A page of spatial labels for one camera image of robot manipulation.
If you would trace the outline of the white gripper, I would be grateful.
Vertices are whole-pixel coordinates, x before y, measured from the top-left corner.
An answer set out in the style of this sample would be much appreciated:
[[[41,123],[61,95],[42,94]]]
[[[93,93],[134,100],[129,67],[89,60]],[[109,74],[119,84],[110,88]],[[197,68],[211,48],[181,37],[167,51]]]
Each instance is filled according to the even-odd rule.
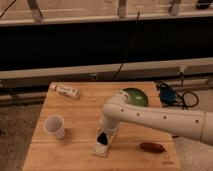
[[[108,134],[109,144],[111,144],[113,142],[113,139],[115,138],[115,132],[117,131],[118,126],[118,121],[103,116],[98,123],[97,133],[99,134],[102,130],[104,133]]]

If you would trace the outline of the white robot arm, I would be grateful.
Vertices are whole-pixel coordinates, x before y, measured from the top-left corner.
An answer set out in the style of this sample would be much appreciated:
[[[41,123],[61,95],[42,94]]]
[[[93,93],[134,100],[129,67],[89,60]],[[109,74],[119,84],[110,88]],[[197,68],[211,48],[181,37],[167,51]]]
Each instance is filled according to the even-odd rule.
[[[105,133],[127,122],[213,146],[213,112],[143,107],[132,100],[127,91],[119,90],[103,104],[100,124]]]

